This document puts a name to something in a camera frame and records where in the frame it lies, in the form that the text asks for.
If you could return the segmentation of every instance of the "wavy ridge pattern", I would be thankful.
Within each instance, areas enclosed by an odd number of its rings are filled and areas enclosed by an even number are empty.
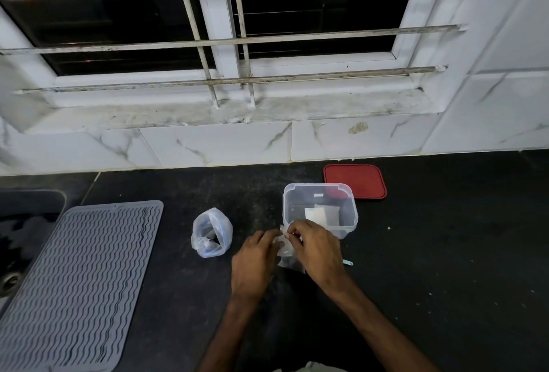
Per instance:
[[[0,319],[0,371],[113,370],[164,205],[67,211]]]

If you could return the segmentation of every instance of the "glass window pane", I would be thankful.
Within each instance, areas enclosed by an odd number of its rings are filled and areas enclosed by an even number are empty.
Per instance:
[[[199,1],[191,1],[200,35],[206,39]],[[2,6],[36,47],[193,39],[183,0],[29,0]],[[211,49],[205,51],[213,68]],[[58,75],[202,68],[196,48],[44,57]]]
[[[242,0],[248,36],[398,28],[408,0]],[[236,2],[234,22],[240,36]],[[249,45],[251,58],[389,52],[395,36]]]

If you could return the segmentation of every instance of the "sink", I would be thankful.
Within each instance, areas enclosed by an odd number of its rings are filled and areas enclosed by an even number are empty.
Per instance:
[[[0,189],[0,308],[38,256],[65,204],[58,190]]]

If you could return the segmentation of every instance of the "red container lid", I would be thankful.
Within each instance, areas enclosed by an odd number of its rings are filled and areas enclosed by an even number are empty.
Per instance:
[[[380,200],[387,196],[381,171],[374,165],[330,164],[324,167],[324,182],[347,184],[355,198]]]

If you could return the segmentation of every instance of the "hand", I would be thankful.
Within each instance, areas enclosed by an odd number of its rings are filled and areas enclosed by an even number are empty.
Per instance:
[[[343,268],[339,239],[311,220],[296,220],[288,233],[295,255],[312,280],[328,295],[337,292],[349,278]]]
[[[280,230],[258,230],[246,239],[240,251],[233,256],[230,286],[231,298],[258,303],[265,294],[275,268],[275,258],[282,243],[273,244]]]

